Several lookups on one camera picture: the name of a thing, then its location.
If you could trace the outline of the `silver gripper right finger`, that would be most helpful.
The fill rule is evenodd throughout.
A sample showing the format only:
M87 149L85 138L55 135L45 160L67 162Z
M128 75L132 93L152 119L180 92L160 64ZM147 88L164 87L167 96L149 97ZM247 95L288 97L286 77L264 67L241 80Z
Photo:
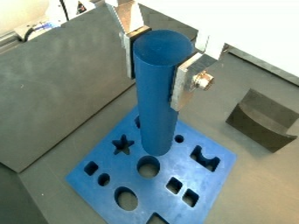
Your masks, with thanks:
M211 56L196 52L177 66L171 96L171 107L175 111L181 110L197 88L207 90L211 87L213 77L207 73L207 69L215 62Z

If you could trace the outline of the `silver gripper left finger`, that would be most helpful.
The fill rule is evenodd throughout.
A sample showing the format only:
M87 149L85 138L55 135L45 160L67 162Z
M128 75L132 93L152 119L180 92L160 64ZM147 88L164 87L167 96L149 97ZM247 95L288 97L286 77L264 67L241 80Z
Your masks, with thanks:
M121 45L125 49L125 73L133 79L133 42L151 28L144 24L136 0L105 0L105 4L120 29Z

